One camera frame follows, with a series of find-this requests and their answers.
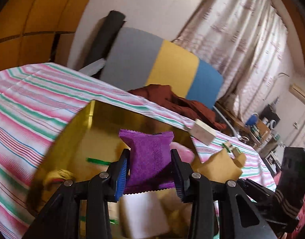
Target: patterned curtain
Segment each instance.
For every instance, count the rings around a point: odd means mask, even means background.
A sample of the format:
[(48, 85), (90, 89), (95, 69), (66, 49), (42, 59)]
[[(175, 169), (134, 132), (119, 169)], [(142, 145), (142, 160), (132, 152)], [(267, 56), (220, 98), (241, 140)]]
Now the patterned curtain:
[(174, 43), (222, 74), (218, 99), (246, 122), (277, 74), (286, 39), (270, 0), (208, 0)]

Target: striped tablecloth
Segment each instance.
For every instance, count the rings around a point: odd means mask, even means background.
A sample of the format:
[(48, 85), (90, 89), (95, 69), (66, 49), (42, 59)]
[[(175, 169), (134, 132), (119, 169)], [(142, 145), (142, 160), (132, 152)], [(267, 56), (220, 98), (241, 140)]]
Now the striped tablecloth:
[[(54, 63), (26, 65), (0, 72), (0, 230), (21, 238), (33, 217), (25, 200), (32, 177), (48, 148), (79, 110), (96, 99), (173, 125), (193, 121), (170, 110)], [(202, 161), (229, 140), (246, 154), (242, 178), (275, 190), (268, 169), (251, 147), (217, 132), (211, 145), (196, 139)]]

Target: yellow transparent bin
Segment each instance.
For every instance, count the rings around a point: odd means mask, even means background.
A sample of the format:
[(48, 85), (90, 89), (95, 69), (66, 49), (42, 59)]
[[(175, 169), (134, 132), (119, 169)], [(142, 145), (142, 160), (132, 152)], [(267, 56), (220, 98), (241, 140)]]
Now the yellow transparent bin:
[[(197, 155), (187, 131), (117, 106), (93, 100), (70, 121), (57, 137), (35, 173), (26, 201), (31, 214), (37, 214), (43, 192), (43, 180), (49, 172), (59, 169), (68, 170), (79, 182), (89, 180), (100, 172), (96, 164), (86, 161), (87, 158), (100, 159), (105, 162), (117, 161), (123, 148), (127, 147), (118, 137), (120, 129), (147, 134), (172, 131), (175, 142), (186, 146)], [(194, 164), (200, 164), (198, 157), (195, 157)]]

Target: cluttered table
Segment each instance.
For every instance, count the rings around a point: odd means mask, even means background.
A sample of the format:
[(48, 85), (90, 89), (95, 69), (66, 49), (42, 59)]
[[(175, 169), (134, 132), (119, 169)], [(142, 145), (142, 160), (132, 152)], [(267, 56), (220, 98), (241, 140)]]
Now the cluttered table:
[[(91, 100), (121, 107), (180, 129), (194, 123), (142, 97), (54, 63), (1, 71), (0, 231), (5, 238), (21, 238), (34, 220), (25, 204), (33, 176), (53, 141)], [(210, 145), (195, 138), (192, 141), (201, 162), (229, 141), (246, 154), (241, 178), (250, 178), (275, 190), (269, 170), (250, 146), (218, 131)]]

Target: screw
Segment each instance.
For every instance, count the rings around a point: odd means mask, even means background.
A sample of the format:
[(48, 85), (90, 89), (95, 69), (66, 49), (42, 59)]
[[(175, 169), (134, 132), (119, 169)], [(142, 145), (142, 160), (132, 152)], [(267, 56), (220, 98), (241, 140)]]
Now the screw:
[(101, 172), (101, 173), (99, 174), (99, 177), (105, 179), (105, 178), (108, 178), (108, 177), (109, 177), (109, 174), (108, 174), (108, 172)]
[(227, 182), (227, 184), (228, 184), (229, 187), (235, 187), (235, 185), (236, 185), (235, 181), (233, 181), (233, 180), (229, 180)]
[(64, 181), (64, 185), (66, 186), (66, 187), (69, 187), (69, 186), (71, 186), (73, 184), (73, 181), (72, 180), (66, 180), (66, 181)]
[(191, 176), (195, 179), (200, 179), (201, 178), (201, 174), (198, 172), (194, 172), (193, 174), (191, 174)]

